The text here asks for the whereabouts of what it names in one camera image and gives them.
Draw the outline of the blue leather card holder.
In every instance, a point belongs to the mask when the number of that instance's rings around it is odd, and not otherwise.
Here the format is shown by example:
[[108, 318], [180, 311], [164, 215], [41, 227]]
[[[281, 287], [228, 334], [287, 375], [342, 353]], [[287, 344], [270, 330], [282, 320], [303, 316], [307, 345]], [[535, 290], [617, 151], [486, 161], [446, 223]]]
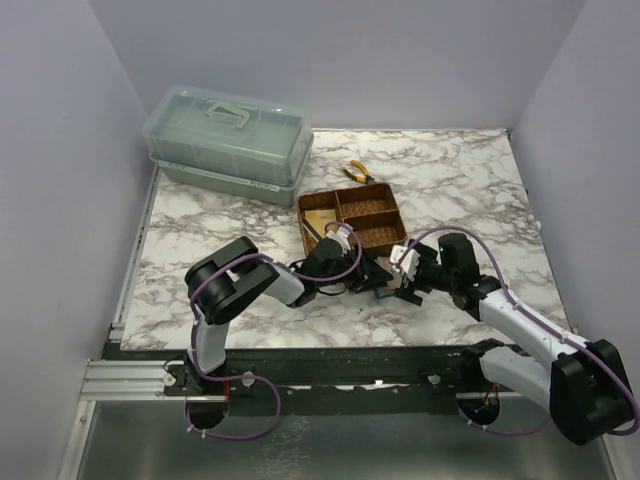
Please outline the blue leather card holder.
[[383, 300], [386, 298], [392, 298], [395, 296], [395, 290], [400, 286], [401, 278], [400, 276], [393, 270], [393, 267], [389, 261], [388, 257], [377, 257], [376, 263], [385, 270], [388, 274], [391, 275], [391, 279], [388, 280], [385, 284], [376, 287], [373, 290], [374, 297], [377, 300]]

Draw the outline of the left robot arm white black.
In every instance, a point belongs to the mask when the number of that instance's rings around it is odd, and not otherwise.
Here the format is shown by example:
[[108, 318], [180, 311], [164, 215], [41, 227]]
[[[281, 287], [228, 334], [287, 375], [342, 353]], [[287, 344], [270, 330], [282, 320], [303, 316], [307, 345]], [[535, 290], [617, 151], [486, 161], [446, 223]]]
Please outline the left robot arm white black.
[[242, 236], [192, 265], [185, 275], [195, 325], [190, 361], [209, 374], [225, 360], [228, 324], [259, 296], [299, 308], [329, 286], [352, 293], [375, 290], [393, 279], [374, 257], [346, 240], [320, 240], [301, 261], [283, 266]]

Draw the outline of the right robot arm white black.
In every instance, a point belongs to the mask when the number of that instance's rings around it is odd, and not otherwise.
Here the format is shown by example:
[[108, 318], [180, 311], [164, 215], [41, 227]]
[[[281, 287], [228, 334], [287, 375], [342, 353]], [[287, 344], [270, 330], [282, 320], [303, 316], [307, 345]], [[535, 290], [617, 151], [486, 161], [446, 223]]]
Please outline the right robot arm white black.
[[437, 248], [419, 239], [392, 249], [402, 278], [397, 295], [420, 304], [419, 292], [450, 295], [454, 304], [498, 330], [512, 346], [489, 339], [466, 351], [465, 381], [505, 386], [544, 408], [563, 436], [585, 445], [603, 435], [639, 429], [639, 403], [619, 350], [557, 326], [522, 302], [500, 271], [484, 275], [474, 248], [482, 242], [462, 227], [443, 227]]

